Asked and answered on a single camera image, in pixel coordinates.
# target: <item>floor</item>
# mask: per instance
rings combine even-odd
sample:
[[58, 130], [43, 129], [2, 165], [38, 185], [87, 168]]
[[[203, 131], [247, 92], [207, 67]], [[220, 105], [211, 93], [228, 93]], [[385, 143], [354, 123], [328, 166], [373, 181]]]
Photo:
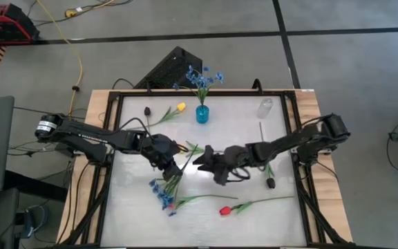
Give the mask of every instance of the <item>floor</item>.
[[[27, 12], [33, 1], [0, 3]], [[41, 2], [56, 18], [87, 4]], [[279, 22], [276, 15], [282, 16]], [[39, 5], [31, 17], [47, 19]], [[93, 89], [109, 89], [119, 77], [139, 82], [175, 46], [224, 72], [224, 88], [249, 88], [259, 78], [264, 88], [315, 89], [321, 112], [340, 114], [352, 133], [333, 159], [354, 241], [398, 248], [398, 172], [386, 158], [388, 132], [398, 123], [398, 0], [136, 0], [59, 26], [75, 39], [84, 64], [75, 108], [86, 107]], [[15, 96], [18, 107], [66, 112], [79, 74], [77, 58], [52, 24], [39, 29], [47, 44], [8, 47], [0, 96]], [[10, 143], [34, 140], [39, 117], [15, 111]], [[390, 145], [390, 155], [398, 166], [398, 142]], [[42, 153], [10, 157], [8, 167], [40, 177], [65, 169], [66, 161], [61, 154]], [[63, 177], [49, 180], [61, 184]], [[42, 201], [23, 196], [20, 205]], [[63, 205], [47, 206], [51, 218], [39, 237], [53, 241]], [[22, 242], [26, 248], [48, 245]]]

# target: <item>blue vase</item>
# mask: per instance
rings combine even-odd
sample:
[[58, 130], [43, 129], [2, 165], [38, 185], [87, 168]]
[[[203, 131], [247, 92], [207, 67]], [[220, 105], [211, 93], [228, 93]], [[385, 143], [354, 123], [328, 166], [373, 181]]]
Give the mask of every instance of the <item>blue vase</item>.
[[210, 114], [210, 109], [206, 105], [200, 105], [196, 107], [196, 121], [199, 124], [204, 124], [208, 121], [208, 116]]

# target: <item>white tabletop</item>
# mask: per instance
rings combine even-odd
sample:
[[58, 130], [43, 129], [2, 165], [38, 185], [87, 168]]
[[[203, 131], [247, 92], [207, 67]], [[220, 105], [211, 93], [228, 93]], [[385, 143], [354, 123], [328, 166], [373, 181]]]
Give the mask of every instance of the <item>white tabletop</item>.
[[[174, 119], [151, 127], [152, 134], [161, 133], [177, 143], [198, 143], [223, 150], [232, 145], [243, 146], [261, 141], [259, 122], [262, 122], [266, 141], [286, 135], [283, 110], [279, 97], [271, 97], [274, 106], [265, 119], [256, 117], [262, 96], [209, 96], [205, 104], [210, 108], [207, 124], [196, 122], [195, 97], [125, 97], [121, 124], [132, 117], [145, 120], [144, 108], [151, 109], [150, 123], [157, 122], [168, 107], [176, 108], [185, 102], [187, 108]], [[191, 162], [199, 157], [194, 156]], [[175, 156], [182, 167], [185, 154]], [[116, 153], [111, 186], [104, 220], [101, 246], [304, 246], [302, 218], [294, 183], [289, 152], [279, 154], [270, 164], [276, 188], [268, 189], [265, 175], [256, 168], [247, 168], [251, 179], [242, 183], [217, 185], [213, 175], [200, 172], [197, 165], [187, 165], [178, 196], [219, 194], [238, 197], [238, 200], [204, 197], [182, 206], [177, 214], [168, 216], [151, 191], [149, 182], [162, 178], [149, 162], [139, 155]], [[255, 203], [240, 214], [220, 216], [224, 206], [238, 205], [272, 197], [286, 199]]]

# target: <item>red generator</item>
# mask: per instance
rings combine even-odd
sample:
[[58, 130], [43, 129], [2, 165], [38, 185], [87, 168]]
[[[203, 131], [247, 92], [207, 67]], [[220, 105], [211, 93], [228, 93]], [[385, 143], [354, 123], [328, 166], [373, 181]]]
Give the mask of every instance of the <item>red generator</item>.
[[20, 8], [0, 5], [0, 45], [31, 44], [38, 35], [39, 31]]

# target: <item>clear plastic bottle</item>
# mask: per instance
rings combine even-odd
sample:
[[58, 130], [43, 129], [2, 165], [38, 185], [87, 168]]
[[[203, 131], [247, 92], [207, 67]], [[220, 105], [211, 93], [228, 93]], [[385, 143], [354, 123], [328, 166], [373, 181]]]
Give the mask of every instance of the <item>clear plastic bottle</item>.
[[262, 100], [259, 109], [257, 110], [257, 117], [258, 118], [265, 118], [269, 110], [273, 107], [273, 100], [270, 98], [265, 98]]

